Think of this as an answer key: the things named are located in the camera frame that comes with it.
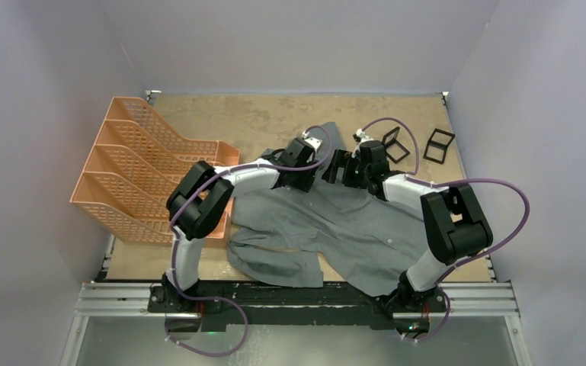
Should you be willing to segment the grey button-up shirt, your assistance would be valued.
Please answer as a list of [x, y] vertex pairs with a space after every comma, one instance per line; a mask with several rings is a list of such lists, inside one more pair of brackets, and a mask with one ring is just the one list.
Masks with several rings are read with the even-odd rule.
[[422, 220], [365, 190], [316, 178], [308, 193], [259, 190], [235, 199], [239, 225], [229, 264], [267, 284], [321, 287], [323, 254], [340, 278], [368, 296], [394, 291], [399, 275], [427, 250]]

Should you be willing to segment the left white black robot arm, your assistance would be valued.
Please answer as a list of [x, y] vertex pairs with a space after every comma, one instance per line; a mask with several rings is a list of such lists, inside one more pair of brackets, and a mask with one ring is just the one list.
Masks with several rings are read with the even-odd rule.
[[320, 139], [302, 135], [248, 164], [213, 167], [198, 162], [192, 166], [166, 203], [173, 240], [162, 286], [171, 306], [186, 312], [201, 300], [193, 286], [199, 281], [203, 244], [219, 225], [228, 203], [255, 191], [282, 187], [309, 191], [324, 162], [317, 157], [321, 146]]

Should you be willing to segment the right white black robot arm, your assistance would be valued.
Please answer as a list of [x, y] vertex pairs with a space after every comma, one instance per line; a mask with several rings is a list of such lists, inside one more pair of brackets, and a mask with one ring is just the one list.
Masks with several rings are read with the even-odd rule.
[[364, 189], [381, 201], [398, 204], [422, 220], [427, 249], [399, 275], [390, 296], [407, 310], [422, 307], [437, 284], [457, 262], [488, 248], [494, 238], [472, 187], [467, 183], [437, 187], [393, 171], [378, 140], [359, 144], [357, 151], [337, 149], [322, 179], [349, 188]]

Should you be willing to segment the orange plastic file organizer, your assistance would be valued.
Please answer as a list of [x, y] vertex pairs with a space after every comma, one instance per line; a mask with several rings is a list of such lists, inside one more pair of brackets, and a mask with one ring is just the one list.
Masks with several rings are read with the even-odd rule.
[[198, 161], [239, 163], [221, 140], [182, 137], [146, 101], [111, 100], [70, 201], [124, 242], [168, 245], [168, 197]]

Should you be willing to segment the left black display frame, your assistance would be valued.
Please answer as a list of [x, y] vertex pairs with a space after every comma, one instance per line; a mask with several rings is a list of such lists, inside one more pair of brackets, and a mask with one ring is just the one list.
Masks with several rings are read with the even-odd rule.
[[400, 127], [395, 127], [383, 135], [386, 157], [394, 164], [410, 156], [410, 151], [399, 141]]

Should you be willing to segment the black display frame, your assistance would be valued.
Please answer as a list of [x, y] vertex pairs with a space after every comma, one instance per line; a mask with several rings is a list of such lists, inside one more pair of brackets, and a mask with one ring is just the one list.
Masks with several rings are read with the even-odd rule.
[[410, 151], [399, 141], [400, 127], [395, 127], [383, 135], [386, 157], [394, 164], [410, 156]]
[[[426, 142], [426, 147], [423, 153], [423, 159], [443, 165], [447, 158], [448, 149], [452, 142], [455, 140], [455, 138], [455, 133], [451, 133], [449, 131], [442, 130], [439, 128], [434, 128], [433, 132], [431, 133], [429, 139]], [[440, 158], [437, 159], [433, 156], [430, 156], [430, 149], [441, 151]]]

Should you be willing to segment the right black display frame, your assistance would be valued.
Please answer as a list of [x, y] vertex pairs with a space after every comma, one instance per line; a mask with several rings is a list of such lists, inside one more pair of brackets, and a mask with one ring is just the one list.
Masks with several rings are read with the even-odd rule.
[[[431, 133], [429, 139], [426, 142], [426, 147], [423, 153], [423, 159], [443, 165], [447, 158], [448, 149], [452, 142], [455, 140], [455, 138], [455, 133], [451, 133], [449, 131], [442, 130], [439, 128], [434, 128], [433, 132]], [[441, 151], [440, 158], [437, 159], [433, 156], [430, 156], [430, 149]]]

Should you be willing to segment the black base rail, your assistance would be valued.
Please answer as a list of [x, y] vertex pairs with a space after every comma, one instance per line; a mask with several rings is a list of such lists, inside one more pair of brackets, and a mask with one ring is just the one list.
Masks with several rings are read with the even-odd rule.
[[192, 316], [204, 332], [228, 325], [367, 326], [415, 335], [430, 328], [430, 315], [447, 309], [440, 291], [403, 303], [395, 295], [371, 297], [343, 281], [322, 287], [278, 287], [258, 281], [200, 280], [182, 297], [168, 283], [149, 289], [148, 311], [168, 318]]

